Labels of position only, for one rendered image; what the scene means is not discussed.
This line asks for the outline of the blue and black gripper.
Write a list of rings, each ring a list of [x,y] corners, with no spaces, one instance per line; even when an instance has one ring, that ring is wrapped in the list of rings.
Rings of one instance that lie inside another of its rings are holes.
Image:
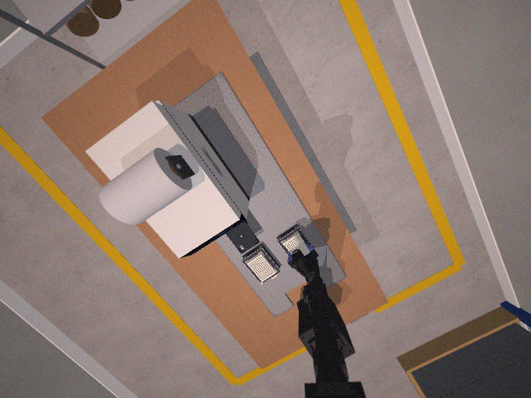
[[[305,243],[305,242],[304,242],[304,243]],[[308,245],[308,244],[306,244],[306,243],[305,243],[305,245],[307,246],[307,248],[308,248],[309,251],[310,251],[310,253],[308,253],[308,255],[309,255],[310,257],[314,257],[315,259],[317,259],[316,257],[318,257],[319,255],[318,255],[318,253],[315,251],[315,249],[313,248],[313,246]],[[297,266],[296,266],[296,264],[295,264],[295,262],[293,261],[293,259],[292,259],[291,256],[292,256],[292,254],[289,252],[289,257],[288,257],[287,263],[288,263],[288,265],[289,265],[292,269],[296,269],[297,272],[299,273],[299,270],[298,270],[298,268],[297,268]]]

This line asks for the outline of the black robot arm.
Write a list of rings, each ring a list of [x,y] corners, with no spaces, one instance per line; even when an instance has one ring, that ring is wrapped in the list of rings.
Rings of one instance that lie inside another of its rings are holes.
[[[348,382],[345,346],[330,325],[329,297],[319,275],[317,259],[304,256],[300,249],[294,250],[291,257],[307,281],[304,303],[309,305],[314,323],[314,338],[309,341],[309,348],[315,350],[312,353],[316,383],[304,384],[305,398],[366,398],[361,381]]]

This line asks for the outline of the white cylinder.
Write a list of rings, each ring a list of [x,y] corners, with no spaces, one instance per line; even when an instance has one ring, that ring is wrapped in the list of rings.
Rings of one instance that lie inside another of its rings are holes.
[[[104,209],[116,220],[138,225],[192,189],[190,177],[182,180],[172,172],[156,148],[106,183],[99,192]]]

